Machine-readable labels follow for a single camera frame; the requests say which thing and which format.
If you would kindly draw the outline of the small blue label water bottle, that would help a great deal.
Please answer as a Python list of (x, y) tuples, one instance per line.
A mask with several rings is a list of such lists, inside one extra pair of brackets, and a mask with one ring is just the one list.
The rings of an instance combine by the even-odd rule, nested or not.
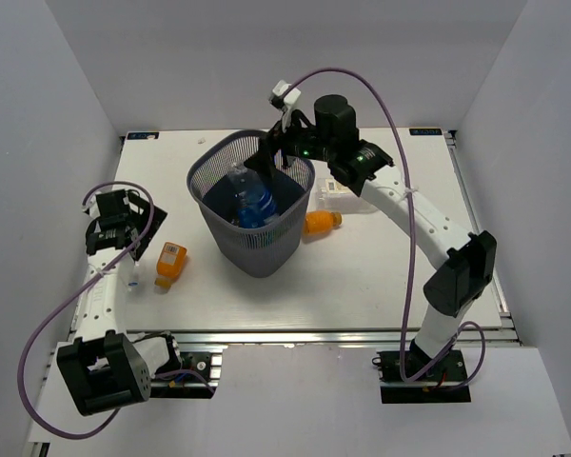
[(279, 218), (273, 195), (256, 171), (234, 163), (227, 178), (235, 190), (241, 228), (258, 229)]

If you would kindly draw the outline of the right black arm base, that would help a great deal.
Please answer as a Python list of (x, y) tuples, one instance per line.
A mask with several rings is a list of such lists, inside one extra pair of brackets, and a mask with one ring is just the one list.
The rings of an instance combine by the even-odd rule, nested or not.
[(458, 387), (467, 378), (460, 350), (452, 350), (420, 379), (406, 383), (400, 375), (398, 351), (378, 352), (371, 363), (378, 370), (384, 405), (465, 404), (471, 402), (468, 386)]

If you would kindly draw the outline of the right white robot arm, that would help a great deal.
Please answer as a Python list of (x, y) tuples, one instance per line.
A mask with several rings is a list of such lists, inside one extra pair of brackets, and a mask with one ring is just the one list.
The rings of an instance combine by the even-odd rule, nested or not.
[(408, 353), (412, 371), (430, 380), (445, 367), (463, 317), (493, 279), (497, 241), (461, 227), (404, 182), (404, 173), (379, 146), (361, 138), (356, 112), (342, 95), (314, 103), (309, 121), (296, 109), (297, 94), (273, 94), (270, 104), (282, 116), (260, 140), (246, 165), (268, 177), (296, 157), (325, 162), (331, 176), (373, 205), (409, 236), (434, 269), (423, 286), (427, 310)]

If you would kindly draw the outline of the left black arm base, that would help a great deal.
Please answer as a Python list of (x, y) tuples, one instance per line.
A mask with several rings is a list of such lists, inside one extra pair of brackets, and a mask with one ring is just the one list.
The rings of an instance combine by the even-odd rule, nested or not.
[(221, 376), (225, 347), (179, 341), (166, 333), (169, 361), (151, 381), (151, 399), (211, 399)]

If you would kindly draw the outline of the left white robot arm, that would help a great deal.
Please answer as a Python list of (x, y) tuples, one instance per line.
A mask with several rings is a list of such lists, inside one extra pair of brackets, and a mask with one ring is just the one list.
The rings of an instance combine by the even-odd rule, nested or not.
[(144, 403), (151, 382), (176, 377), (182, 356), (167, 331), (127, 336), (126, 304), (134, 267), (167, 217), (133, 189), (96, 195), (85, 208), (88, 277), (72, 343), (57, 351), (57, 366), (83, 416)]

